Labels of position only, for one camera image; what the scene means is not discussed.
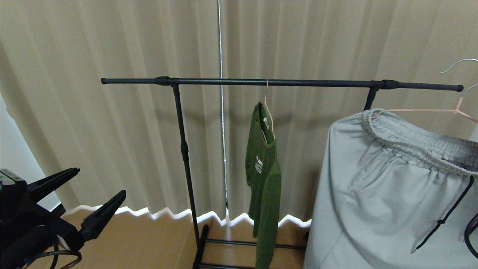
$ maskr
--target green long sleeve shirt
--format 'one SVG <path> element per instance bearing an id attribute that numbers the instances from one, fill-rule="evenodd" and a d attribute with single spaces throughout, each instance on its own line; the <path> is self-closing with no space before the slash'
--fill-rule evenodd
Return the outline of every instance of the green long sleeve shirt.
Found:
<path id="1" fill-rule="evenodd" d="M 249 216 L 257 237 L 256 269 L 268 269 L 271 264 L 279 221 L 281 171 L 271 124 L 270 115 L 259 102 L 252 114 L 246 150 L 246 178 L 252 192 Z"/>

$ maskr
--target garment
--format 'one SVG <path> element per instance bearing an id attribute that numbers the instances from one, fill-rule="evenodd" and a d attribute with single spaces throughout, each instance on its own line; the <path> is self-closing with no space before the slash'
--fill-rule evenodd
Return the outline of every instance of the garment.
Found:
<path id="1" fill-rule="evenodd" d="M 257 237 L 256 268 L 267 269 L 274 254 L 279 207 L 281 171 L 276 158 L 272 119 L 258 103 L 252 114 L 246 150 L 246 178 L 251 188 L 249 217 Z"/>
<path id="2" fill-rule="evenodd" d="M 304 268 L 478 268 L 463 242 L 478 211 L 478 143 L 390 112 L 372 119 L 379 111 L 329 129 Z"/>

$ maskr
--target gray pants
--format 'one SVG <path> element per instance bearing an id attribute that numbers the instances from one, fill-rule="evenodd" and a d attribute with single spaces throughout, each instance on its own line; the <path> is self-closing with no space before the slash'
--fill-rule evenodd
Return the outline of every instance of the gray pants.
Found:
<path id="1" fill-rule="evenodd" d="M 477 269 L 478 143 L 377 111 L 330 127 L 304 268 Z"/>

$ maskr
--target hanger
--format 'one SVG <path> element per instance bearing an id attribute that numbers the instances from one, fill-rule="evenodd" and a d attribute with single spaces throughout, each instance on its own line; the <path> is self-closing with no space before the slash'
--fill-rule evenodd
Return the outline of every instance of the hanger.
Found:
<path id="1" fill-rule="evenodd" d="M 266 88 L 266 94 L 264 95 L 264 106 L 267 110 L 267 114 L 269 115 L 269 118 L 271 119 L 271 131 L 272 131 L 272 136 L 275 140 L 275 133 L 274 133 L 274 120 L 272 119 L 272 115 L 271 115 L 271 112 L 269 111 L 269 108 L 267 107 L 267 92 L 269 91 L 269 80 L 266 78 L 266 82 L 267 82 L 267 88 Z M 262 135 L 264 136 L 264 139 L 267 141 L 266 139 L 266 135 L 264 134 L 264 132 L 262 132 Z"/>
<path id="2" fill-rule="evenodd" d="M 444 74 L 446 72 L 448 72 L 454 65 L 458 64 L 458 63 L 461 63 L 461 62 L 464 62 L 464 61 L 475 61 L 475 62 L 478 62 L 478 60 L 476 59 L 463 59 L 463 60 L 459 60 L 457 61 L 456 63 L 452 64 L 446 71 L 443 71 L 441 72 L 440 74 Z M 453 114 L 460 114 L 462 116 L 464 116 L 465 118 L 469 119 L 469 120 L 472 120 L 476 123 L 478 123 L 478 119 L 475 119 L 473 118 L 472 116 L 462 112 L 459 110 L 460 106 L 461 106 L 461 102 L 463 101 L 463 97 L 465 96 L 465 93 L 467 91 L 469 91 L 470 89 L 474 88 L 478 86 L 478 83 L 471 86 L 470 88 L 464 90 L 461 94 L 461 97 L 460 99 L 458 100 L 458 104 L 456 105 L 456 108 L 455 109 L 386 109 L 386 110 L 382 110 L 380 111 L 379 113 L 377 113 L 376 115 L 372 116 L 372 119 L 375 119 L 376 117 L 378 117 L 378 115 L 384 113 L 384 112 L 392 112 L 392 111 L 407 111 L 407 112 L 452 112 Z"/>

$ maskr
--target robotic arm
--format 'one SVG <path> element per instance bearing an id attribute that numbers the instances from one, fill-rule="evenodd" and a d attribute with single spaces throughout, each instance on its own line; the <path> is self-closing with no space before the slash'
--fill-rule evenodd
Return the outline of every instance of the robotic arm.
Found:
<path id="1" fill-rule="evenodd" d="M 72 224 L 53 215 L 37 202 L 68 182 L 79 171 L 78 168 L 70 168 L 27 184 L 11 171 L 0 169 L 0 269 L 25 268 L 35 259 L 48 255 L 68 254 L 78 257 L 64 268 L 70 268 L 81 260 L 79 250 L 86 241 L 96 239 L 103 231 L 125 200 L 126 191 L 118 192 L 84 219 L 78 231 Z M 57 245 L 65 250 L 58 251 Z M 55 246 L 56 251 L 43 253 L 51 246 Z"/>

